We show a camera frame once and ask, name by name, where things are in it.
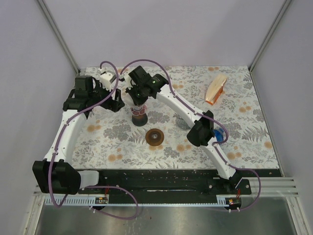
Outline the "white paper coffee filter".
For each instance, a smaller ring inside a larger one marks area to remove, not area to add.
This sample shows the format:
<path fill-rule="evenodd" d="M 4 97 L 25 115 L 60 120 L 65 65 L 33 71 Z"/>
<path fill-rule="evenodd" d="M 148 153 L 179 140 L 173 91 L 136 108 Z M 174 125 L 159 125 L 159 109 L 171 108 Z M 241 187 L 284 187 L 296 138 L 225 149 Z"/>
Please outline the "white paper coffee filter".
<path fill-rule="evenodd" d="M 123 97 L 123 102 L 135 110 L 139 110 L 143 106 L 143 105 L 135 105 L 133 99 L 128 93 L 126 93 L 126 95 Z"/>

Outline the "dark carafe with red rim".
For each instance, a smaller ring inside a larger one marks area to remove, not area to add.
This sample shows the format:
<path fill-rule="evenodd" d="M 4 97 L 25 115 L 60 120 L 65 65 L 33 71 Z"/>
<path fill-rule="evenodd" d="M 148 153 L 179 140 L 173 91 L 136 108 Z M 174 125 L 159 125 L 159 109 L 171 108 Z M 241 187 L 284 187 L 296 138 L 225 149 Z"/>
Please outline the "dark carafe with red rim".
<path fill-rule="evenodd" d="M 146 123 L 148 122 L 148 117 L 146 114 L 142 114 L 142 115 L 132 115 L 132 123 L 135 126 L 141 127 L 144 126 Z"/>

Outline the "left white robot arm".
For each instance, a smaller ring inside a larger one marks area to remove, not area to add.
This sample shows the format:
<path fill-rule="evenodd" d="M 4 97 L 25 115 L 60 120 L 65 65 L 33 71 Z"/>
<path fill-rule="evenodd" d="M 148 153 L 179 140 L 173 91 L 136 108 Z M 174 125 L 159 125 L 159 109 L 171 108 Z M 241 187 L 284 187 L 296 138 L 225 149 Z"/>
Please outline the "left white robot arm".
<path fill-rule="evenodd" d="M 76 142 L 94 107 L 99 106 L 113 112 L 124 107 L 119 89 L 113 90 L 116 81 L 113 72 L 103 72 L 99 78 L 90 75 L 75 78 L 75 87 L 63 103 L 62 121 L 50 150 L 42 161 L 32 167 L 41 192 L 77 194 L 89 187 L 102 193 L 106 181 L 97 170 L 78 171 L 71 165 Z"/>

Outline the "coffee filter pack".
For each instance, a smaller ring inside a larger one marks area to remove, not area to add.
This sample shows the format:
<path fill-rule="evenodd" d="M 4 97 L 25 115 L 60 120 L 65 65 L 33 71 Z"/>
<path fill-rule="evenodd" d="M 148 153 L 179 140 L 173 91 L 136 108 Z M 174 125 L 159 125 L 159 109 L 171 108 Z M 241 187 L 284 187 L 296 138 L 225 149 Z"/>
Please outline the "coffee filter pack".
<path fill-rule="evenodd" d="M 218 100 L 219 96 L 224 90 L 224 85 L 228 79 L 228 76 L 225 74 L 217 75 L 214 80 L 209 85 L 206 94 L 205 94 L 205 101 L 210 105 L 214 105 Z"/>

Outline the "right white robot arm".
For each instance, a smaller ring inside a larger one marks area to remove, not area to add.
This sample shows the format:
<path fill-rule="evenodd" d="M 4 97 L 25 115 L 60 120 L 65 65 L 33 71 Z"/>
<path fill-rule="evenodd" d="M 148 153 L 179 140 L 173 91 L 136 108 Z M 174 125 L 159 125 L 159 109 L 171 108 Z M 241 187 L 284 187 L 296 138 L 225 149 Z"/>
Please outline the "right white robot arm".
<path fill-rule="evenodd" d="M 194 107 L 186 99 L 179 97 L 170 85 L 169 79 L 161 74 L 151 76 L 143 67 L 138 66 L 123 74 L 126 83 L 126 93 L 135 106 L 142 106 L 152 97 L 176 112 L 190 127 L 187 134 L 188 141 L 205 152 L 223 180 L 223 189 L 229 194 L 240 188 L 238 172 L 229 162 L 227 155 L 222 151 L 214 132 L 213 114 L 203 112 Z"/>

